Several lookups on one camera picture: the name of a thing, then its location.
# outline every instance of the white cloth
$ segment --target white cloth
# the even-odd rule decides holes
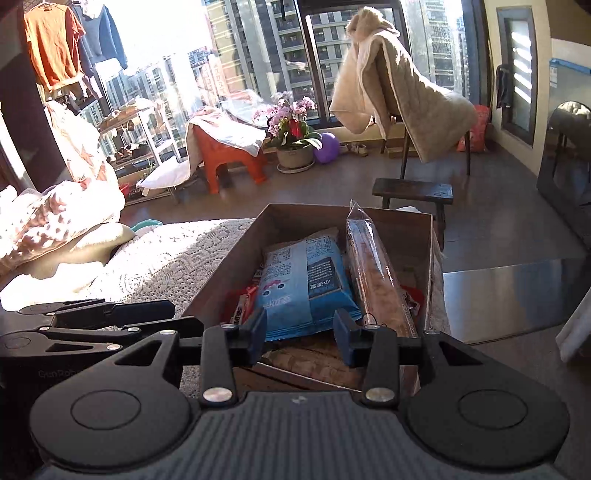
[[[140,180],[137,186],[143,189],[166,189],[181,185],[190,177],[191,164],[189,159],[179,163],[176,157],[173,157],[158,165],[150,175]]]
[[[556,336],[562,361],[571,360],[589,335],[591,335],[591,289]]]
[[[265,139],[265,131],[241,124],[232,120],[225,112],[204,106],[189,120],[187,128],[187,143],[189,136],[193,135],[193,125],[200,127],[207,135],[229,147],[239,148],[256,157]]]
[[[79,0],[80,6],[82,7],[82,13],[87,17],[99,18],[100,13],[105,6],[105,3],[101,0]]]

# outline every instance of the shoe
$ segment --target shoe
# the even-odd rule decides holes
[[[142,189],[139,189],[137,187],[134,187],[133,189],[131,189],[129,191],[129,193],[127,194],[127,199],[128,200],[137,200],[138,198],[142,197]]]
[[[368,156],[368,148],[362,143],[351,143],[351,145],[349,145],[349,150],[360,157]]]
[[[133,150],[134,158],[140,158],[144,155],[150,153],[150,147],[148,146],[148,142],[141,142],[137,145],[137,148]]]

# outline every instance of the snack bag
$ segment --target snack bag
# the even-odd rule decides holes
[[[338,308],[361,318],[336,237],[333,228],[267,249],[256,295],[256,307],[267,311],[266,341],[330,330]]]

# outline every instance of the stainless steel surface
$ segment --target stainless steel surface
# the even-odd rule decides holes
[[[591,286],[589,267],[575,258],[444,274],[452,336],[481,343],[564,323]]]

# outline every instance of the dark wooden bench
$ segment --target dark wooden bench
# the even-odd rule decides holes
[[[453,189],[447,183],[432,183],[430,181],[376,179],[372,194],[382,197],[382,208],[390,208],[391,199],[417,200],[435,204],[437,220],[437,240],[439,248],[443,250],[445,231],[444,205],[453,203]]]

